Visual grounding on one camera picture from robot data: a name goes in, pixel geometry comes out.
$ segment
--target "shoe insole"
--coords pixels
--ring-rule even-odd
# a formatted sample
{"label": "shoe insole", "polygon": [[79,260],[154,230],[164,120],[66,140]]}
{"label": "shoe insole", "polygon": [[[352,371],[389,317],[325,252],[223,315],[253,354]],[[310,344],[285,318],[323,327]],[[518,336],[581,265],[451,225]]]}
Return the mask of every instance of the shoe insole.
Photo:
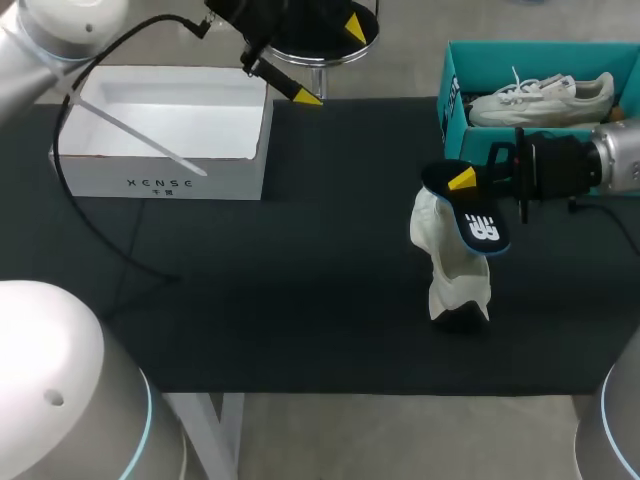
{"label": "shoe insole", "polygon": [[473,168],[479,179],[486,177],[483,167],[461,160],[445,160],[429,164],[422,171],[422,184],[448,203],[453,210],[458,232],[466,247],[484,256],[500,255],[511,244],[502,214],[496,202],[481,188],[451,190],[449,184]]}

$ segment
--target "new balance logo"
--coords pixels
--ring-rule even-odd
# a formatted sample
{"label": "new balance logo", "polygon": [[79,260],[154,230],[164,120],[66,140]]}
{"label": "new balance logo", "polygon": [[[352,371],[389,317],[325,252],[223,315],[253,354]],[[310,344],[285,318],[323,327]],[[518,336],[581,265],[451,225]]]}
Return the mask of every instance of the new balance logo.
{"label": "new balance logo", "polygon": [[475,215],[465,215],[469,222],[471,234],[478,240],[490,240],[496,242],[500,240],[500,233],[496,227],[492,227],[492,217],[476,217]]}

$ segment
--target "metal pole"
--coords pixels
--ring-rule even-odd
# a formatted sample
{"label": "metal pole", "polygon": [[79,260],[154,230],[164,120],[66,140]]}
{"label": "metal pole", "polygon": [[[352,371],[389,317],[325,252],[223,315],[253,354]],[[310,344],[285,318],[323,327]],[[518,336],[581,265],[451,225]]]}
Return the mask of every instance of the metal pole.
{"label": "metal pole", "polygon": [[327,69],[312,68],[311,69],[311,90],[313,94],[325,100],[327,98]]}

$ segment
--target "metal stand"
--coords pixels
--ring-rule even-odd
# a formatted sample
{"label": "metal stand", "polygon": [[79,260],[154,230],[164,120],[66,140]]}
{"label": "metal stand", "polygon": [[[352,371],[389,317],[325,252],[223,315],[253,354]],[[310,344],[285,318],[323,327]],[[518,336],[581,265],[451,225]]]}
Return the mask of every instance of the metal stand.
{"label": "metal stand", "polygon": [[327,83],[327,70],[325,68],[311,69],[311,93],[322,100],[326,100]]}
{"label": "metal stand", "polygon": [[365,22],[363,23],[363,30],[365,30],[365,35],[369,41],[367,45],[361,48],[358,48],[357,45],[355,48],[352,48],[352,46],[349,45],[348,48],[341,47],[338,50],[336,50],[335,46],[331,46],[326,50],[305,50],[305,47],[290,44],[286,41],[281,42],[278,41],[277,38],[271,46],[267,48],[268,52],[283,62],[310,68],[311,91],[323,100],[328,96],[328,69],[361,59],[369,53],[369,50],[380,36],[380,25],[377,20],[379,11],[378,3],[376,2],[375,14],[356,2],[353,2],[353,8],[354,11],[357,12],[361,22]]}

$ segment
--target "white sneaker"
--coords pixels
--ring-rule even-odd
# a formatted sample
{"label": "white sneaker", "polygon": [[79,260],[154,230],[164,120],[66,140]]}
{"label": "white sneaker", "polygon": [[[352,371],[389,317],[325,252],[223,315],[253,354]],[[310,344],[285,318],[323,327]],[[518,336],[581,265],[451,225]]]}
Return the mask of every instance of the white sneaker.
{"label": "white sneaker", "polygon": [[465,247],[457,228],[451,207],[425,188],[420,190],[409,231],[413,244],[431,255],[433,263],[433,282],[429,288],[431,320],[470,301],[476,302],[489,320],[489,264],[486,257]]}
{"label": "white sneaker", "polygon": [[469,121],[476,127],[570,127],[600,123],[614,101],[613,76],[603,73],[592,82],[556,75],[525,80],[471,102]]}

